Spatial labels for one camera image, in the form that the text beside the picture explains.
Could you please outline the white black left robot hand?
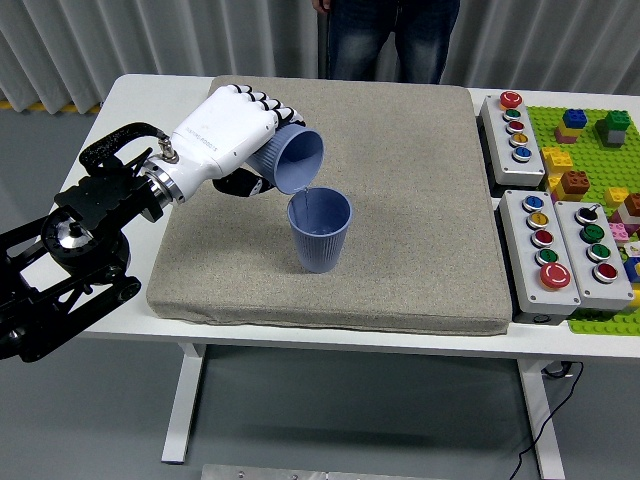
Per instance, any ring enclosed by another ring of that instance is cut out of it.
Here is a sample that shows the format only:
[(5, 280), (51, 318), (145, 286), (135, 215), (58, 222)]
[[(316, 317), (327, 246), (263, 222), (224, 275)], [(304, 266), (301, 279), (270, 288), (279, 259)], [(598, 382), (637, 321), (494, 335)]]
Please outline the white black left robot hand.
[(179, 190), (177, 200), (189, 200), (207, 180), (232, 174), (278, 128), (303, 123), (295, 109), (249, 85), (217, 88), (170, 136), (178, 160), (168, 175)]

